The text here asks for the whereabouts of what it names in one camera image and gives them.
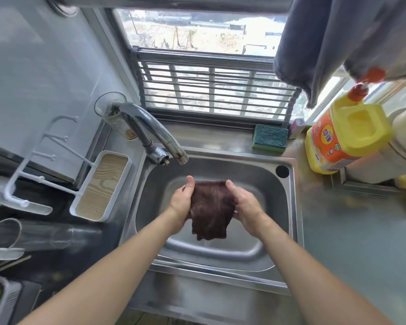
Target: green sponge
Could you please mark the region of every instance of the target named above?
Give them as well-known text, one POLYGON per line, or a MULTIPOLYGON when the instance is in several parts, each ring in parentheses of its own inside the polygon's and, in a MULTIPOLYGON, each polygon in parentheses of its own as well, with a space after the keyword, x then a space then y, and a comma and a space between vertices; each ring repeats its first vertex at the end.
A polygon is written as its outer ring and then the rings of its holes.
POLYGON ((283 153, 287 147, 288 132, 288 129, 279 126, 257 124, 252 147, 283 153))

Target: countertop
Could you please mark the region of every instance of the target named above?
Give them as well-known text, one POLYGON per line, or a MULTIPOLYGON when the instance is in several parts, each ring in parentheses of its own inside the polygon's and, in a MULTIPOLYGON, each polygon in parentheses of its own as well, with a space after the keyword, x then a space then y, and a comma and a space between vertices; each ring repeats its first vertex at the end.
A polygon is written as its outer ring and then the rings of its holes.
MULTIPOLYGON (((164 125, 183 146, 271 155, 251 149, 251 132, 164 125)), ((144 150, 138 139, 125 141, 113 131, 105 149, 133 161, 110 219, 123 226, 144 150)), ((395 323, 406 324, 406 193, 333 190, 329 177, 309 169, 302 139, 289 140, 283 156, 299 164, 305 249, 395 323)), ((154 271, 146 273, 128 307, 205 324, 304 324, 291 296, 154 271)))

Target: dish cloth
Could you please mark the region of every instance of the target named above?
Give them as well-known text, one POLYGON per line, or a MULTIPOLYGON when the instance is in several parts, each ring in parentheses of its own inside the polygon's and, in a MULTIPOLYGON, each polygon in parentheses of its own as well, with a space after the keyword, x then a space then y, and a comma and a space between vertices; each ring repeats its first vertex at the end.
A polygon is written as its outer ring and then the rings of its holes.
POLYGON ((302 88, 307 107, 344 63, 356 80, 370 68, 406 78, 406 0, 294 0, 274 72, 302 88))
POLYGON ((235 207, 235 197, 225 181, 196 182, 188 218, 193 222, 192 233, 197 240, 226 238, 235 207))

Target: sink basin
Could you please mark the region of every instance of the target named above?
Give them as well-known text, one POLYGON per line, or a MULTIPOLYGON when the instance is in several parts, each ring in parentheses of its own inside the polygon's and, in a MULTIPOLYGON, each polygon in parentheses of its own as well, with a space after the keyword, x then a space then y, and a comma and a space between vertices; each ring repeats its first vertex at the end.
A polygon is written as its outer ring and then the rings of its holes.
MULTIPOLYGON (((189 155, 185 165, 174 160, 167 166, 155 166, 143 156, 135 180, 135 197, 125 224, 122 241, 149 224, 167 207, 174 191, 186 183, 186 176, 200 180, 232 180, 252 192, 265 212, 298 241, 295 191, 296 160, 232 153, 209 149, 184 148, 189 155)), ((168 269, 198 271, 247 281, 281 280, 274 263, 257 238, 232 219, 226 239, 197 241, 191 234, 191 221, 171 236, 163 246, 155 265, 168 269)))

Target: brown towel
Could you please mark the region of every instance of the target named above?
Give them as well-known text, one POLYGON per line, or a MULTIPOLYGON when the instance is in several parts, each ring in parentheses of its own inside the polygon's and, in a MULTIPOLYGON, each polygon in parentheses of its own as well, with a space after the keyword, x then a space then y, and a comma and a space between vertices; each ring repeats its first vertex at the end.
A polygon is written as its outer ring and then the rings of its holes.
POLYGON ((226 238, 236 202, 225 181, 198 181, 191 196, 188 218, 197 240, 226 238))

